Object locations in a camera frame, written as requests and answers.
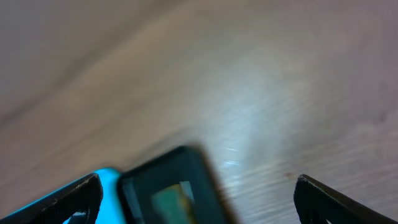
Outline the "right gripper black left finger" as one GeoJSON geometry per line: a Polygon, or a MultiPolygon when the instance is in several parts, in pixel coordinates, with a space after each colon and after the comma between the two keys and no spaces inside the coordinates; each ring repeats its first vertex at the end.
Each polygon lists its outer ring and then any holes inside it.
{"type": "Polygon", "coordinates": [[[98,174],[88,174],[66,187],[1,219],[3,224],[94,224],[103,199],[98,174]]]}

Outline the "green and yellow sponge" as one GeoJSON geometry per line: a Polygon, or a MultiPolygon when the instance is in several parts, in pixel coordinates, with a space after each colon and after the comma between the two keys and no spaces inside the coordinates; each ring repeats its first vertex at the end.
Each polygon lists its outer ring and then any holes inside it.
{"type": "Polygon", "coordinates": [[[189,181],[171,185],[151,198],[154,210],[165,224],[196,224],[195,199],[189,181]]]}

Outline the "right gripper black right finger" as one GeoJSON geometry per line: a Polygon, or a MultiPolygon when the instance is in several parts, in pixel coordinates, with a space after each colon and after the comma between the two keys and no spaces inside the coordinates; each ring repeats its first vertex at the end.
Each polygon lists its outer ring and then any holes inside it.
{"type": "Polygon", "coordinates": [[[397,224],[305,174],[297,179],[294,204],[304,224],[397,224]]]}

